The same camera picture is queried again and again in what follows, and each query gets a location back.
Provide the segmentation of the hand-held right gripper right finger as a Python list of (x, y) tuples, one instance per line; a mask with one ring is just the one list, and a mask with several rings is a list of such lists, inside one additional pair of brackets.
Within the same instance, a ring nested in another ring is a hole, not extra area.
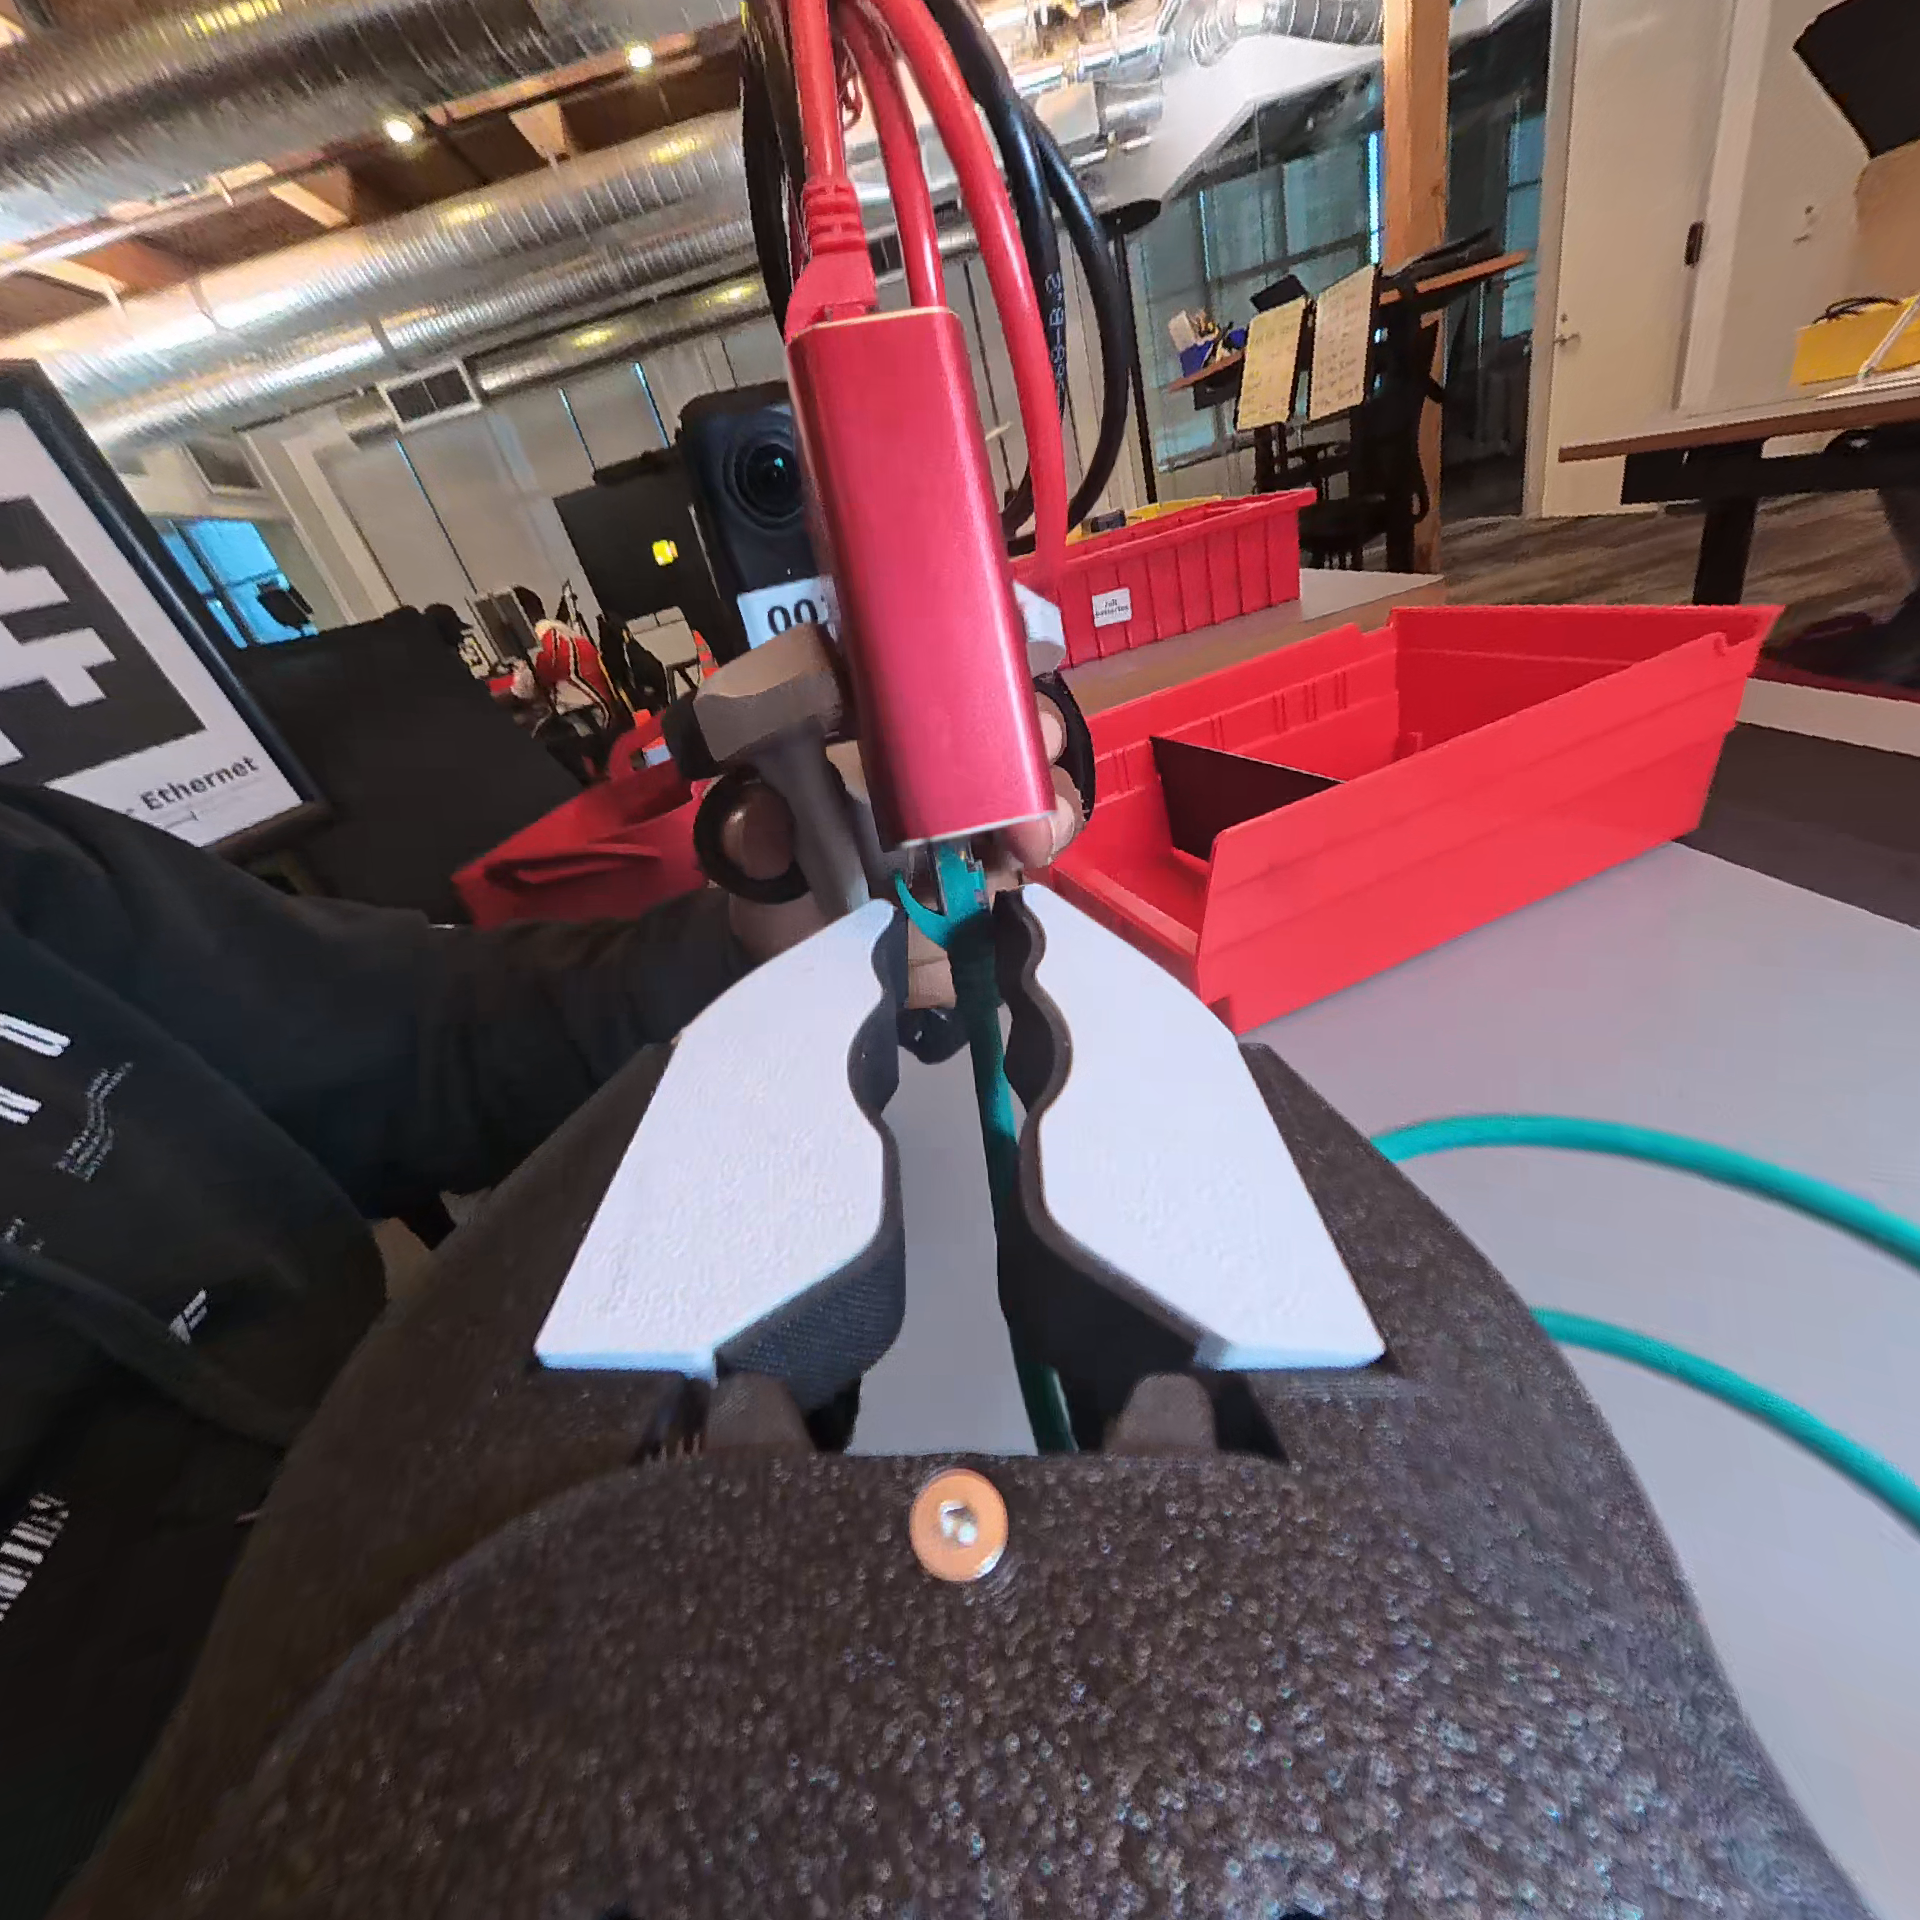
[(1020, 1105), (999, 1300), (1060, 1374), (1352, 1372), (1384, 1339), (1252, 1059), (1048, 888), (994, 902)]

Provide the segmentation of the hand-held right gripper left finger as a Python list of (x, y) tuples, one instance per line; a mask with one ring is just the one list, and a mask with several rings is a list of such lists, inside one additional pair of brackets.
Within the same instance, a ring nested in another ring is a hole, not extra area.
[(684, 1028), (539, 1327), (543, 1369), (858, 1381), (891, 1349), (904, 937), (870, 902)]

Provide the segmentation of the red metal ethernet switch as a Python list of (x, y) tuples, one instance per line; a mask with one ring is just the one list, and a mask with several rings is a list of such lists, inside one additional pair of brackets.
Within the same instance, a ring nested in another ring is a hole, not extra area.
[(786, 372), (880, 840), (1041, 821), (1054, 786), (957, 318), (821, 318)]

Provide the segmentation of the red plastic bin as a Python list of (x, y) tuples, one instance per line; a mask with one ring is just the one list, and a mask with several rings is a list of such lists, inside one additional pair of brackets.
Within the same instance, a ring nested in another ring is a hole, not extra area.
[(707, 884), (697, 808), (649, 717), (614, 738), (602, 780), (453, 871), (451, 893), (477, 928), (635, 918)]
[(1415, 607), (1095, 715), (1049, 883), (1238, 1036), (1699, 826), (1778, 607)]
[(1018, 558), (1016, 583), (1064, 619), (1066, 666), (1113, 660), (1253, 613), (1301, 592), (1300, 517), (1312, 488), (1189, 502), (1106, 533), (1068, 538), (1058, 574)]

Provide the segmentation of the person's left forearm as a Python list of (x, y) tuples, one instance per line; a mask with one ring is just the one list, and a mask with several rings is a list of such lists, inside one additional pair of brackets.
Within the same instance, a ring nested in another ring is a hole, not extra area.
[(504, 1181), (755, 961), (711, 887), (634, 922), (430, 925), (288, 897), (76, 797), (3, 786), (3, 922), (179, 1044), (366, 1218)]

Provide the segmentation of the person's left hand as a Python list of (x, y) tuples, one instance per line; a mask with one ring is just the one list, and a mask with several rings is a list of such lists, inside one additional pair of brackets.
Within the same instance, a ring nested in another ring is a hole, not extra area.
[[(798, 861), (792, 810), (769, 786), (752, 786), (724, 818), (721, 849), (745, 876), (779, 878)], [(734, 940), (755, 967), (805, 942), (825, 926), (825, 916), (809, 893), (789, 902), (755, 902), (732, 894), (728, 921)], [(955, 1007), (947, 955), (912, 925), (906, 931), (906, 981), (910, 1011)]]

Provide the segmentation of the instruction sheet stand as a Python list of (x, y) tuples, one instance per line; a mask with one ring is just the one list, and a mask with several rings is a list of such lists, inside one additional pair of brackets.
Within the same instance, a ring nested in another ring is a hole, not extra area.
[(1312, 307), (1307, 423), (1352, 414), (1369, 396), (1380, 270), (1373, 263), (1333, 280)]
[(1263, 309), (1249, 320), (1238, 369), (1238, 434), (1255, 434), (1291, 420), (1310, 314), (1312, 303), (1294, 298)]

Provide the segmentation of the person's upper body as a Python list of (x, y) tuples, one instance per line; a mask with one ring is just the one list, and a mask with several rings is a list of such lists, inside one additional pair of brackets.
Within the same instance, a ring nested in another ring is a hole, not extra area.
[(354, 1203), (152, 1020), (31, 958), (2, 1008), (3, 1917), (44, 1917), (386, 1288)]

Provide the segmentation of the black white marker sign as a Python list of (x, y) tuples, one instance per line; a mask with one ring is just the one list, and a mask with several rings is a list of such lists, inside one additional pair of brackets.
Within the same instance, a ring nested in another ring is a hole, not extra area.
[(329, 808), (51, 381), (2, 366), (2, 780), (229, 859)]

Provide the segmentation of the wooden top desk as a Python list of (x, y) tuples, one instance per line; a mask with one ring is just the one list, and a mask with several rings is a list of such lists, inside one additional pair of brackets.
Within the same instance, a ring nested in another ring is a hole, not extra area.
[(1627, 437), (1563, 444), (1555, 458), (1620, 462), (1621, 509), (1699, 509), (1691, 602), (1731, 609), (1743, 599), (1764, 502), (1916, 488), (1918, 377), (1674, 414)]

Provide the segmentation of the yellow plastic bin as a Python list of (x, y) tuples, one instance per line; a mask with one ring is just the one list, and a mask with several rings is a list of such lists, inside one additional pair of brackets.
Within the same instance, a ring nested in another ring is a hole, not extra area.
[(1918, 366), (1918, 296), (1831, 303), (1793, 334), (1793, 389), (1892, 378)]

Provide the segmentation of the cardboard box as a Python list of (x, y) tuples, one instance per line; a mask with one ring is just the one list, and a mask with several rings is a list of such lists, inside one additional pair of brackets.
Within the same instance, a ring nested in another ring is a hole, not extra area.
[(1918, 5), (1831, 5), (1792, 52), (1866, 153), (1844, 292), (1905, 301), (1918, 286)]

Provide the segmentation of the metal ventilation duct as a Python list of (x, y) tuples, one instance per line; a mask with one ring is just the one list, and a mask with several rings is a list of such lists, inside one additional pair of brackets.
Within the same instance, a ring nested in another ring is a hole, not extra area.
[[(660, 72), (730, 46), (745, 5), (165, 5), (3, 51), (3, 245), (235, 170), (328, 159), (387, 120), (590, 60)], [(17, 336), (110, 449), (264, 418), (363, 372), (677, 290), (752, 249), (734, 113), (673, 117), (433, 205)]]

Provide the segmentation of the wooden post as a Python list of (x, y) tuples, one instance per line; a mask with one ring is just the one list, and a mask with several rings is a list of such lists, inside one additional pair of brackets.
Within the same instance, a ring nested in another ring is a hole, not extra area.
[[(1381, 6), (1381, 265), (1390, 274), (1402, 274), (1447, 237), (1449, 33), (1449, 3)], [(1425, 320), (1414, 318), (1408, 343), (1418, 398), (1409, 451), (1427, 507), (1406, 534), (1406, 565), (1394, 562), (1394, 568), (1438, 574), (1441, 413), (1427, 396), (1436, 336)]]

